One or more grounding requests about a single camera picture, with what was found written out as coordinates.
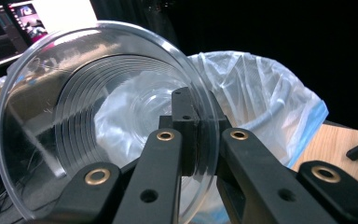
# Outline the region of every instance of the screw hole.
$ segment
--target screw hole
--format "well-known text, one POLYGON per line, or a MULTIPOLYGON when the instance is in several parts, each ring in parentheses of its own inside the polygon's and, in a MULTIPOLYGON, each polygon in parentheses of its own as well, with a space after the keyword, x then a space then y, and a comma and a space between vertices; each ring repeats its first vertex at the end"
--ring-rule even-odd
POLYGON ((169 132, 162 132, 162 133, 158 133, 157 134, 157 139, 160 141, 170 141, 174 138, 174 134, 173 133, 169 133, 169 132))
POLYGON ((88 172, 85 176, 85 181, 88 185, 100 185, 109 179, 109 177, 109 170, 105 168, 98 168, 88 172))
POLYGON ((333 177, 333 174, 331 174, 329 171, 326 170, 319 170, 318 173, 324 175, 325 177, 329 177, 329 178, 333 177))
POLYGON ((338 183, 341 180, 341 177, 339 174, 328 167, 325 166, 314 166, 310 169, 313 175, 321 179, 322 181, 328 182, 328 183, 338 183))
POLYGON ((245 140, 248 138, 248 134, 244 133, 244 132, 238 132, 238 131, 234 131, 231 132, 231 137, 237 139, 237 140, 245 140))
POLYGON ((296 195, 289 189, 280 189, 278 190, 279 196, 289 203, 296 201, 296 195))
POLYGON ((152 203, 158 198, 158 194, 153 189, 146 189, 141 193, 141 200, 144 203, 152 203))

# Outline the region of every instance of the plastic bag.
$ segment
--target plastic bag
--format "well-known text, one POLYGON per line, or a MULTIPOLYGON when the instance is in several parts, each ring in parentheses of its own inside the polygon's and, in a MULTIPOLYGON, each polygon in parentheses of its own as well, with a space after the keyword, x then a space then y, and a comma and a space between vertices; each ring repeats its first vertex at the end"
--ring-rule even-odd
POLYGON ((98 145, 121 168, 141 156, 147 136, 158 129, 159 116, 171 114, 171 92, 186 84, 174 71, 143 71, 117 83, 94 123, 98 145))
MULTIPOLYGON (((237 51, 200 53, 189 59, 233 127, 252 131, 288 167, 327 117, 324 101, 274 60, 237 51)), ((210 188, 191 222, 227 221, 217 188, 210 188)))

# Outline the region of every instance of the dark background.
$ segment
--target dark background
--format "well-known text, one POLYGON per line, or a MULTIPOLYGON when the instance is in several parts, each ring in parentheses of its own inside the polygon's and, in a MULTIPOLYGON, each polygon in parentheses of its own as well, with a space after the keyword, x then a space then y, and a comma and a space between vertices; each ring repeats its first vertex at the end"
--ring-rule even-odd
POLYGON ((358 129, 358 1, 180 1, 170 11, 185 54, 248 51, 292 70, 358 129))

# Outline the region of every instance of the clear plastic bowl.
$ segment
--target clear plastic bowl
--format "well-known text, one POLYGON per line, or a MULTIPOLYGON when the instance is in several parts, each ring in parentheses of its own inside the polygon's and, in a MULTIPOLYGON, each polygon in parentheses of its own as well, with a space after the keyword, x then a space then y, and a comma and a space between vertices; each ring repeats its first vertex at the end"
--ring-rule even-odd
POLYGON ((85 165, 136 159, 158 117, 171 114, 171 92, 184 86, 207 141, 195 174, 183 178, 180 222, 197 212, 218 155, 213 103, 188 58, 158 35, 112 21, 32 45, 0 95, 0 173, 23 217, 45 216, 85 165))

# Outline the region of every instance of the wooden table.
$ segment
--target wooden table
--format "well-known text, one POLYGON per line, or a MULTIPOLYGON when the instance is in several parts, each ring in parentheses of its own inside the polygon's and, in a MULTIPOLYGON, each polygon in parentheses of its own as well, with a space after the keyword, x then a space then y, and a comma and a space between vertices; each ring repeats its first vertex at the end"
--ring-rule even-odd
POLYGON ((340 167, 358 180, 358 160, 351 161, 345 155, 348 150, 356 146, 358 146, 357 130, 324 124, 292 169, 298 171, 299 165, 304 161, 326 161, 340 167))

